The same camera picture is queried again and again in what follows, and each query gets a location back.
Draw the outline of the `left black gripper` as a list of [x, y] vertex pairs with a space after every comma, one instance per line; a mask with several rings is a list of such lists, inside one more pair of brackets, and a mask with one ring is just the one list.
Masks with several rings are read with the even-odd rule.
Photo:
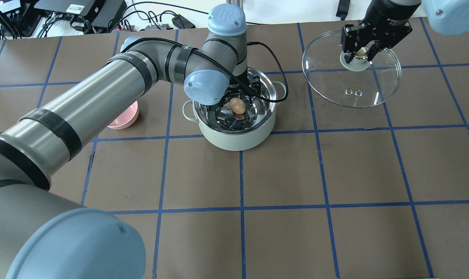
[[227, 102], [233, 98], [241, 99], [246, 105], [268, 104], [262, 93], [262, 85], [259, 75], [241, 74], [229, 75], [227, 88]]

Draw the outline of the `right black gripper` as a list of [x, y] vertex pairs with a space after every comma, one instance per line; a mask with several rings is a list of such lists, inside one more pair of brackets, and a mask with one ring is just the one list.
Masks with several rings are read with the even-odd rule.
[[351, 63], [363, 47], [366, 60], [372, 61], [383, 49], [392, 49], [412, 32], [409, 19], [413, 15], [412, 0], [373, 0], [358, 25], [346, 24], [341, 29], [344, 62]]

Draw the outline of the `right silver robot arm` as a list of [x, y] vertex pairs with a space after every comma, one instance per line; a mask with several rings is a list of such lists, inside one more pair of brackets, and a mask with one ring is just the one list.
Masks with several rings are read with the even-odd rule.
[[392, 49], [412, 33], [409, 20], [423, 7], [431, 28], [439, 34], [458, 36], [469, 32], [469, 0], [373, 0], [364, 19], [341, 29], [341, 62], [371, 62], [384, 49]]

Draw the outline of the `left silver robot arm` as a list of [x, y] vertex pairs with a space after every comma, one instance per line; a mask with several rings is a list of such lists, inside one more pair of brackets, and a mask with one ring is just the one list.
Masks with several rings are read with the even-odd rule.
[[94, 74], [0, 133], [0, 279], [142, 279], [146, 251], [111, 213], [50, 192], [51, 177], [158, 81], [215, 105], [247, 71], [241, 7], [215, 6], [201, 49], [132, 36]]

